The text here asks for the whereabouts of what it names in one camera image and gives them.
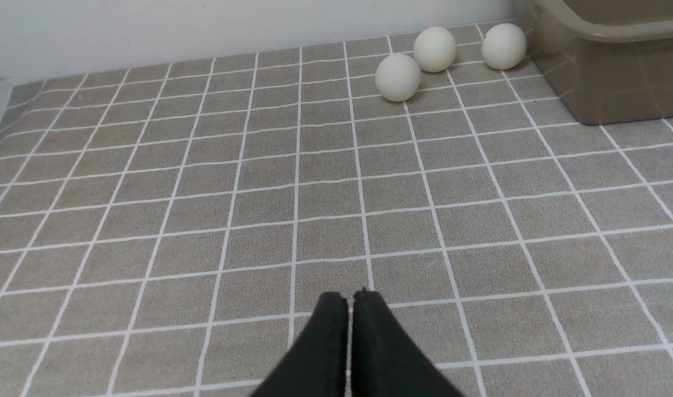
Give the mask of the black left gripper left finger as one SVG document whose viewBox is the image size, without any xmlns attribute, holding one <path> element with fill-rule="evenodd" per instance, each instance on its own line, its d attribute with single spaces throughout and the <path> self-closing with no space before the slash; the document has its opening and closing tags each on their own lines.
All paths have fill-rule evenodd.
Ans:
<svg viewBox="0 0 673 397">
<path fill-rule="evenodd" d="M 324 292 L 290 350 L 253 396 L 344 396 L 346 392 L 347 300 Z"/>
</svg>

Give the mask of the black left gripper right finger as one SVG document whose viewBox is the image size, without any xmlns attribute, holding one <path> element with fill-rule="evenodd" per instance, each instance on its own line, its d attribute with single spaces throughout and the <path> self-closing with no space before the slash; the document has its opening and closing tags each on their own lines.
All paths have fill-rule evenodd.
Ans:
<svg viewBox="0 0 673 397">
<path fill-rule="evenodd" d="M 379 292 L 357 291 L 352 315 L 352 395 L 463 396 L 410 339 Z"/>
</svg>

